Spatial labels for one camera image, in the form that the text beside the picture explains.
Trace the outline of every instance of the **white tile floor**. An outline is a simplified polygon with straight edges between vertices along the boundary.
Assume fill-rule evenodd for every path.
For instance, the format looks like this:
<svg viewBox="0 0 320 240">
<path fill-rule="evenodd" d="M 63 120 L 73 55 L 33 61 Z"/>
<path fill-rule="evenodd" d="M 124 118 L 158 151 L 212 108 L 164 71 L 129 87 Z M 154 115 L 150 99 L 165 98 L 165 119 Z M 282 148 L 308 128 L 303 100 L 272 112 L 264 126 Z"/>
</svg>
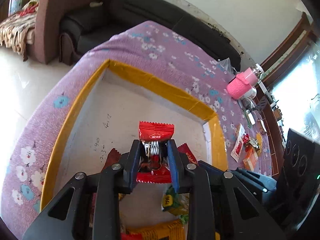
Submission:
<svg viewBox="0 0 320 240">
<path fill-rule="evenodd" d="M 0 47 L 0 194 L 8 160 L 28 119 L 44 97 L 71 69 L 58 60 L 49 65 Z"/>
</svg>

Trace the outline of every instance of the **fabric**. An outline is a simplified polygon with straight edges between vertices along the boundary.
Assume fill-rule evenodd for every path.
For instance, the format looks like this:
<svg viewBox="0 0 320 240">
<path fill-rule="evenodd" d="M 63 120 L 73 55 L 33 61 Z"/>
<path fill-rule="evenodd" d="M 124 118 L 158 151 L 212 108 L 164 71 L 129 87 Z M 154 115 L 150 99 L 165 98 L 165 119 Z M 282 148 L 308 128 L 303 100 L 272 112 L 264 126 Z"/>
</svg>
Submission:
<svg viewBox="0 0 320 240">
<path fill-rule="evenodd" d="M 35 29 L 29 29 L 26 36 L 26 44 L 33 44 L 35 42 Z"/>
<path fill-rule="evenodd" d="M 22 55 L 23 61 L 28 59 L 26 50 L 26 36 L 31 28 L 36 26 L 37 12 L 20 16 L 19 13 L 11 15 L 0 23 L 0 45 L 5 44 L 14 52 Z"/>
<path fill-rule="evenodd" d="M 244 152 L 239 163 L 230 156 L 236 141 L 234 129 L 242 123 L 251 137 L 256 136 L 257 129 L 247 128 L 240 107 L 226 92 L 231 74 L 197 45 L 148 21 L 86 53 L 50 91 L 28 121 L 10 158 L 1 195 L 1 217 L 18 239 L 40 210 L 45 173 L 66 116 L 83 86 L 107 59 L 151 73 L 215 110 L 225 136 L 229 168 L 243 166 Z M 263 151 L 255 170 L 270 176 L 268 138 L 262 137 Z"/>
</svg>

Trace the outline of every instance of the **black sofa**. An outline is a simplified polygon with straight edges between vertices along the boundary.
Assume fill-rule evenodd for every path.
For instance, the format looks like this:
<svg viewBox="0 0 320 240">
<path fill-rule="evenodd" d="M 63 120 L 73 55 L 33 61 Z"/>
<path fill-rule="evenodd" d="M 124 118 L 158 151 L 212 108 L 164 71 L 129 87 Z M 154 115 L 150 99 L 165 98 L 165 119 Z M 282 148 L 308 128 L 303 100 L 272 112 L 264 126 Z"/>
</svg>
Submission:
<svg viewBox="0 0 320 240">
<path fill-rule="evenodd" d="M 95 46 L 147 20 L 157 22 L 200 46 L 214 59 L 230 58 L 240 70 L 241 58 L 218 31 L 164 0 L 101 0 L 67 13 L 60 22 L 60 61 L 71 64 Z"/>
</svg>

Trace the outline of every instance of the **brown armchair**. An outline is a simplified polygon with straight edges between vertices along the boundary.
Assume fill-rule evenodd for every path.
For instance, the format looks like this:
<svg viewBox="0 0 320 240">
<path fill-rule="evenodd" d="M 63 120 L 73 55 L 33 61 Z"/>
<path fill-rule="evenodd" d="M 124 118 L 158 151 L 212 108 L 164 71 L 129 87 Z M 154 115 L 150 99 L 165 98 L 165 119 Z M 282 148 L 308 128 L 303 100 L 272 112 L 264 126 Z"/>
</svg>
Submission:
<svg viewBox="0 0 320 240">
<path fill-rule="evenodd" d="M 28 55 L 48 64 L 58 55 L 59 22 L 63 15 L 95 0 L 39 0 L 36 16 L 35 40 L 27 44 Z"/>
</svg>

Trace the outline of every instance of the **candy package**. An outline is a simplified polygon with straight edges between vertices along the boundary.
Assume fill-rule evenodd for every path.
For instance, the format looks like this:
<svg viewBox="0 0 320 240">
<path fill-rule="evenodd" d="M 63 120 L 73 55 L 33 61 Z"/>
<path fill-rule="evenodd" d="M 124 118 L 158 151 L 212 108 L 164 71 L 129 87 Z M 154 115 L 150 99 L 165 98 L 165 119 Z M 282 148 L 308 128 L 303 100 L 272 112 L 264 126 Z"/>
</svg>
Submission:
<svg viewBox="0 0 320 240">
<path fill-rule="evenodd" d="M 139 139 L 141 141 L 167 141 L 174 133 L 174 125 L 167 123 L 140 122 Z"/>
<path fill-rule="evenodd" d="M 166 143 L 173 133 L 173 124 L 139 123 L 139 139 L 145 151 L 142 154 L 137 182 L 171 183 Z"/>
<path fill-rule="evenodd" d="M 251 145 L 246 147 L 246 156 L 243 159 L 243 164 L 245 169 L 248 171 L 254 171 L 257 160 L 258 160 L 258 155 L 257 155 L 256 149 Z"/>
<path fill-rule="evenodd" d="M 243 137 L 245 135 L 245 130 L 242 126 L 242 124 L 239 125 L 238 128 L 238 135 L 237 135 L 237 140 L 236 140 L 236 144 L 233 147 L 233 150 L 231 151 L 231 156 L 236 160 L 236 162 L 239 161 L 239 157 L 240 157 L 240 153 L 243 147 Z"/>
<path fill-rule="evenodd" d="M 189 194 L 177 194 L 170 185 L 163 195 L 161 209 L 179 217 L 181 223 L 186 224 L 189 221 Z"/>
</svg>

